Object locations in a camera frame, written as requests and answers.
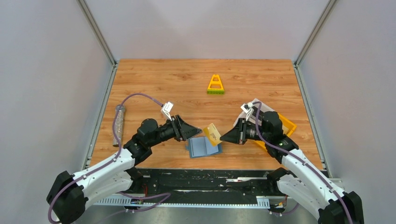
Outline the blue card holder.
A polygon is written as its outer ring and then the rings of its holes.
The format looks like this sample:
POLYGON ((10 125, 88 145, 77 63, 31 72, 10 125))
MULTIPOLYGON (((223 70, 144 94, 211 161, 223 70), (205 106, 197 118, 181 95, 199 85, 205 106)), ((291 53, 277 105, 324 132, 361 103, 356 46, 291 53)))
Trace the blue card holder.
POLYGON ((190 158, 207 157, 223 152, 220 144, 213 146, 207 137, 191 138, 187 141, 185 148, 189 152, 190 158))

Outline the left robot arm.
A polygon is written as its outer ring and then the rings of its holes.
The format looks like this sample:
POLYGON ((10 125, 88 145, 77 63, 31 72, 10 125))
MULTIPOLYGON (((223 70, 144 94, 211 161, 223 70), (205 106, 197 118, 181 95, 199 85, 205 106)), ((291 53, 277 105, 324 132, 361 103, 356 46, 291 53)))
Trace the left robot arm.
POLYGON ((57 175, 46 198, 48 220, 52 224, 71 224, 97 201, 129 190, 137 179, 136 165, 152 154, 152 147, 170 139, 187 141, 202 133, 179 115, 163 125, 145 119, 135 135, 117 153, 81 171, 57 175))

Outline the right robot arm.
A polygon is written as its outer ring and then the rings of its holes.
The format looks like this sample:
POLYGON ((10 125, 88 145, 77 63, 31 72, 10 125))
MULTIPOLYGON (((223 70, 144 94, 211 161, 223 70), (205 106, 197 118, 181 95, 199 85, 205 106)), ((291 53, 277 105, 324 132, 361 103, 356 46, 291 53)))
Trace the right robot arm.
POLYGON ((363 206, 360 196, 345 192, 320 172, 283 132, 277 112, 265 112, 260 123, 239 118, 236 125, 220 140, 243 145, 247 140, 262 140, 268 154, 283 168, 269 174, 273 187, 292 197, 309 211, 319 224, 362 224, 363 206))

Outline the gold credit card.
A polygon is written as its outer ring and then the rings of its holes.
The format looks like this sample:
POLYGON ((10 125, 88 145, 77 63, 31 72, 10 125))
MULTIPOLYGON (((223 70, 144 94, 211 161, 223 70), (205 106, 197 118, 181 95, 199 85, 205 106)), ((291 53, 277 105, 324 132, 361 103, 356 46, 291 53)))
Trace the gold credit card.
POLYGON ((220 140, 221 134, 217 130, 216 126, 211 123, 203 129, 205 136, 208 138, 212 146, 217 146, 222 141, 220 140))

